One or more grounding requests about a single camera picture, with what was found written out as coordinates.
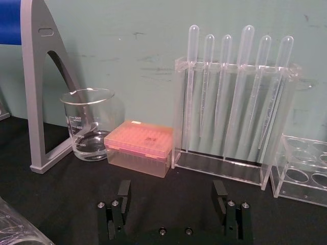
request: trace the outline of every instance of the pipette tip box lid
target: pipette tip box lid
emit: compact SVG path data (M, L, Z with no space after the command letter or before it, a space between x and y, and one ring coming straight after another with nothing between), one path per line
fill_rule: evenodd
M171 165L173 129L125 121L104 139L110 164L164 178Z

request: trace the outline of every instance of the stand base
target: stand base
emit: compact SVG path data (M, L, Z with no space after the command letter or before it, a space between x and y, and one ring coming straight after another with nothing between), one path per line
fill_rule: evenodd
M4 114L1 114L1 115L0 115L0 121L6 119L6 118L8 118L8 117L10 117L9 112L6 112L6 113L4 113Z
M32 165L30 166L31 170L38 174L44 174L46 171L48 171L51 167L53 167L57 162L59 162L61 159L63 159L65 156L67 156L70 152L72 152L72 144L71 139L68 138L63 143L58 145L56 148L54 148L52 151L48 152L45 155L45 161L39 165L42 167L38 167Z

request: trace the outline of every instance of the black table surface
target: black table surface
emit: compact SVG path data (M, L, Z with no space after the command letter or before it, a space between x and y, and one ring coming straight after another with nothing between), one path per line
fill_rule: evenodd
M44 125L47 150L68 136L67 128ZM211 198L213 179L171 169L164 179L67 155L44 175L31 172L28 124L0 121L0 196L56 245L98 244L96 205L115 198L121 180L131 180L132 202L126 232L159 227L215 231L219 222ZM222 179L229 198L252 208L254 244L327 244L327 208L275 199L271 186Z

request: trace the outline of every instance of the teal wall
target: teal wall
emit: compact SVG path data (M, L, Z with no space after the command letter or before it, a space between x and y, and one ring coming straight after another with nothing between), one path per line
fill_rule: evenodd
M255 51L260 37L271 35L271 62L281 38L292 35L295 41L291 60L303 67L307 80L295 95L287 131L326 140L327 1L45 1L81 85L113 89L125 106L127 119L168 126L173 122L174 60L186 55L190 25L200 27L200 55L206 34L215 35L215 58L219 57L220 40L225 34L233 36L236 58L245 25L256 29ZM64 125L59 97L67 89L49 59L44 71L44 120ZM11 114L26 118L19 46L0 45L0 91L0 99Z

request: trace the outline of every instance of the wall stain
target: wall stain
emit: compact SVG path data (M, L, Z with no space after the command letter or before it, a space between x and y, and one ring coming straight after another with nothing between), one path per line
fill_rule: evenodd
M158 82L170 82L171 81L171 79L166 80L166 79L161 79L161 78L152 78L152 77L148 77L148 76L141 76L141 78L148 78L148 79L152 79L152 80L155 80Z
M137 40L137 36L138 36L138 35L146 35L146 33L142 33L142 32L134 32L133 35L135 36L135 40Z
M303 125L308 118L309 110L293 109L292 121L293 125Z
M103 60L99 60L100 62L110 62L110 61L113 61L113 62L118 62L120 60L120 58L118 57L113 57L113 58L110 58L110 59L103 59Z
M95 55L87 56L85 54L79 54L79 53L76 53L76 52L68 52L68 54L72 55L72 56L76 56L76 57L82 57L82 58L95 58L96 57Z
M317 24L310 24L309 27L311 27L311 28L320 28L320 26L317 25Z
M144 61L144 62L154 63L154 62L159 61L159 54L151 55L151 56L145 56L145 57L137 59L137 61Z
M155 73L155 75L171 75L171 72Z
M141 68L141 70L153 70L156 72L160 72L160 71L173 71L173 68L161 68L161 67L157 67L157 68L150 68L150 67L143 67Z

